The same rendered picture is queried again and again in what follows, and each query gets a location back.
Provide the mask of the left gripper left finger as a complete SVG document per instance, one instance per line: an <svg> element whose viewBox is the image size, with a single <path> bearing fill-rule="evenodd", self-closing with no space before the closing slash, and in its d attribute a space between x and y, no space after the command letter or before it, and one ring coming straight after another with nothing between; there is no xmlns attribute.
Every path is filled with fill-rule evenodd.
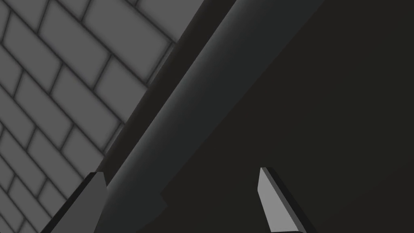
<svg viewBox="0 0 414 233"><path fill-rule="evenodd" d="M41 233L93 233L108 196L102 172L91 172Z"/></svg>

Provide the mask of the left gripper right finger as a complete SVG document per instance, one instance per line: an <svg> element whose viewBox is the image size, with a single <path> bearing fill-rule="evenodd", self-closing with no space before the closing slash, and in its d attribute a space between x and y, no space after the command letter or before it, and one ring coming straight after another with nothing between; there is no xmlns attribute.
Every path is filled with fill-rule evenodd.
<svg viewBox="0 0 414 233"><path fill-rule="evenodd" d="M273 168L260 168L257 191L272 233L317 233Z"/></svg>

